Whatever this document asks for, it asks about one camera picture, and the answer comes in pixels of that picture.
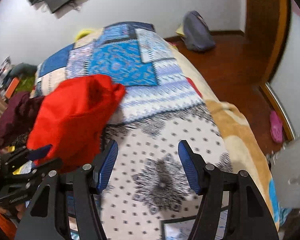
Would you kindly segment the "left hand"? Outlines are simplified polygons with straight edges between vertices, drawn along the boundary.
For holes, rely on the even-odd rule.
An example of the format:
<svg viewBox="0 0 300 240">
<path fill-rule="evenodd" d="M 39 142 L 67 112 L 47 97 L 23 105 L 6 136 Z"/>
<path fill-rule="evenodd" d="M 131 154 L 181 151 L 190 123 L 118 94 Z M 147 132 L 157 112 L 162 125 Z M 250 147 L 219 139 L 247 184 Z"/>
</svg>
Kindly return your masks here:
<svg viewBox="0 0 300 240">
<path fill-rule="evenodd" d="M 16 205 L 15 207 L 10 207 L 9 209 L 4 209 L 0 206 L 1 214 L 7 217 L 18 218 L 19 220 L 22 219 L 25 210 L 26 210 L 25 203 Z"/>
</svg>

